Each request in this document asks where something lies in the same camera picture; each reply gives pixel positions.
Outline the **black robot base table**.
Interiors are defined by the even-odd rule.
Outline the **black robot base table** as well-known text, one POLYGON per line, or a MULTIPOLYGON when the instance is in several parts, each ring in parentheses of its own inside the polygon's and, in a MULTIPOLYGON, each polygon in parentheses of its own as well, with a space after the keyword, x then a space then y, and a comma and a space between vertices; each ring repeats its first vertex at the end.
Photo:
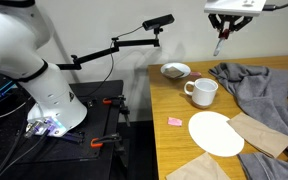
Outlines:
POLYGON ((91 141, 116 132, 121 80, 79 83, 73 91, 87 108, 81 124, 64 136, 25 138, 20 131, 33 102, 14 92, 0 104, 0 180, 109 180, 114 145, 93 148, 91 141))

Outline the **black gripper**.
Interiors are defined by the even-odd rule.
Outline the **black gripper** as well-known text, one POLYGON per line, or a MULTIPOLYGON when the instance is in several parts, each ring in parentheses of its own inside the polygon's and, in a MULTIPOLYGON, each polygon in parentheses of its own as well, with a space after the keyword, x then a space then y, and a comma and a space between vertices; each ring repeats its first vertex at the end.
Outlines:
POLYGON ((219 32, 219 38, 224 37, 224 23, 229 22, 229 32, 239 31, 252 21, 250 16, 209 14, 208 18, 214 29, 219 32))

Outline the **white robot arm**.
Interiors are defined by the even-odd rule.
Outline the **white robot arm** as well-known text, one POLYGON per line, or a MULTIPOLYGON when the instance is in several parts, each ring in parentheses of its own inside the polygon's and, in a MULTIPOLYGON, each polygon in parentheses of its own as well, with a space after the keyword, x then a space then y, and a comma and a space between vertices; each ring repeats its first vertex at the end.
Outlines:
POLYGON ((29 134, 61 137, 87 116, 63 77, 64 70, 79 70, 85 62, 117 52, 121 46, 159 45, 159 39, 120 41, 71 64, 53 64, 37 54, 53 35, 53 24, 35 0, 0 0, 0 74, 19 83, 36 101, 29 111, 29 134))

